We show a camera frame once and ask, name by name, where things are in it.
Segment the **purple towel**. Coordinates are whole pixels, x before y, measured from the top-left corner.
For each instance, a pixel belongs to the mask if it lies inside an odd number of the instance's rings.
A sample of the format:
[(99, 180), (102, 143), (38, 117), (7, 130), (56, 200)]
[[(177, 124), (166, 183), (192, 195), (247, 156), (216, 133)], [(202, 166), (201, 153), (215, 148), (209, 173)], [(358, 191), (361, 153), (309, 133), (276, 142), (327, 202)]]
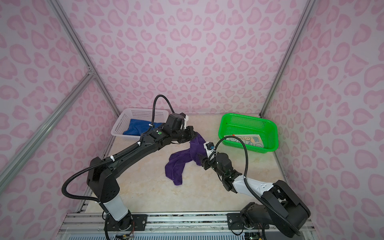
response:
[(183, 183), (183, 171), (185, 165), (189, 162), (195, 162), (197, 166), (202, 166), (200, 156), (206, 157), (204, 148), (205, 139), (197, 133), (197, 136), (190, 141), (190, 148), (170, 155), (169, 162), (165, 165), (166, 177), (180, 186)]

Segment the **blue towel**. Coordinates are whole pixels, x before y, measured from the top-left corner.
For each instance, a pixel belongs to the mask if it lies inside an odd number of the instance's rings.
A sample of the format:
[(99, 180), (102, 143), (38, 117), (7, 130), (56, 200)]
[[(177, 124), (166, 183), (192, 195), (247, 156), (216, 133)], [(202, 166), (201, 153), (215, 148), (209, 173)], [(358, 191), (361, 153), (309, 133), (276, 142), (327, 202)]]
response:
[(123, 135), (140, 136), (141, 134), (150, 130), (152, 127), (157, 128), (157, 127), (160, 127), (162, 124), (163, 123), (151, 124), (151, 122), (149, 121), (131, 119), (128, 129), (123, 132)]

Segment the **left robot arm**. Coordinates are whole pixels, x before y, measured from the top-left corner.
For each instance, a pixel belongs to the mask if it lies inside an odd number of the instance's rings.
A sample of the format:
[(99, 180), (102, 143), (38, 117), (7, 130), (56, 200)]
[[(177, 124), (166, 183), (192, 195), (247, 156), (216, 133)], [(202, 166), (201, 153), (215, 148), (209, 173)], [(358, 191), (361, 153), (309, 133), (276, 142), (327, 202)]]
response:
[(87, 185), (96, 196), (96, 202), (106, 213), (107, 230), (130, 230), (133, 227), (131, 212), (120, 196), (117, 178), (128, 168), (144, 157), (161, 150), (172, 142), (178, 144), (191, 141), (197, 136), (192, 126), (187, 125), (189, 117), (184, 114), (171, 114), (159, 127), (151, 127), (140, 139), (105, 159), (91, 161)]

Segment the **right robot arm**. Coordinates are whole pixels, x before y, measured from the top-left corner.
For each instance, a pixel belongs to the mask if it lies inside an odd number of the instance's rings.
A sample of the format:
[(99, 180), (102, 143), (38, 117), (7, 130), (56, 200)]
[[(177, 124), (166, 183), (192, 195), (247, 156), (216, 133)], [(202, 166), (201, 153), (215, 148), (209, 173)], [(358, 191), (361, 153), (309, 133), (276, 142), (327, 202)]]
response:
[(212, 169), (228, 192), (255, 198), (240, 211), (245, 228), (256, 224), (275, 226), (283, 235), (293, 238), (311, 216), (309, 208), (284, 181), (266, 183), (248, 178), (249, 156), (245, 154), (245, 170), (240, 173), (225, 153), (198, 154), (204, 170)]

